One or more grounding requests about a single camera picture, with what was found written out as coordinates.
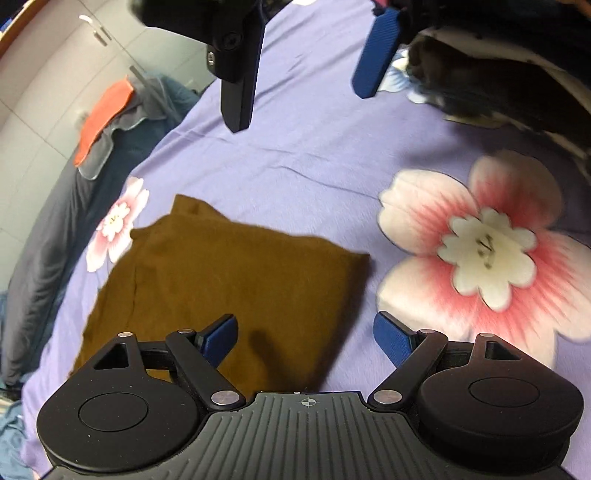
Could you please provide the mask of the purple floral bed sheet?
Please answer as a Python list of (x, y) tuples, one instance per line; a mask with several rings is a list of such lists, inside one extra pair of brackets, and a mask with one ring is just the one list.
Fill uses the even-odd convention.
[[(174, 198), (202, 200), (226, 218), (328, 240), (370, 255), (372, 270), (351, 332), (325, 387), (369, 391), (389, 363), (373, 338), (386, 308), (409, 325), (454, 340), (480, 331), (515, 336), (536, 359), (590, 391), (590, 187), (555, 144), (514, 126), (448, 120), (411, 90), (363, 100), (349, 78), (366, 33), (329, 24), (318, 2), (284, 9), (263, 42), (256, 112), (232, 134), (208, 88), (183, 122), (132, 173), (124, 196), (92, 237), (68, 283), (38, 370), (25, 385), (23, 461), (49, 468), (36, 433), (42, 404), (73, 369), (88, 317), (131, 231), (169, 213)], [(429, 254), (437, 225), (460, 202), (472, 225), (499, 219), (538, 244), (536, 273), (505, 310), (483, 287), (459, 293), (454, 266)]]

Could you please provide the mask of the teal blue blanket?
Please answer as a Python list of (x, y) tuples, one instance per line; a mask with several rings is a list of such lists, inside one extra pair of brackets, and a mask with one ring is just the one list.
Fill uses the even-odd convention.
[(26, 431), (20, 387), (11, 389), (1, 381), (1, 478), (40, 479), (21, 458)]

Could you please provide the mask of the brown knit sweater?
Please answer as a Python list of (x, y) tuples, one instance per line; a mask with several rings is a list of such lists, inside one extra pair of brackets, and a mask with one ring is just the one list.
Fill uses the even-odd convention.
[(131, 239), (98, 294), (76, 364), (122, 331), (159, 341), (231, 314), (238, 343), (221, 373), (245, 395), (321, 386), (370, 270), (366, 253), (238, 223), (184, 195)]

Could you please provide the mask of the black and white garment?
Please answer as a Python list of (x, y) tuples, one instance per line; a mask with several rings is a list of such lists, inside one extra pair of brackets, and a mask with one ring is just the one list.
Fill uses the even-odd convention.
[(590, 176), (590, 88), (567, 72), (515, 46), (454, 30), (418, 35), (406, 72), (418, 99), (449, 119), (544, 136)]

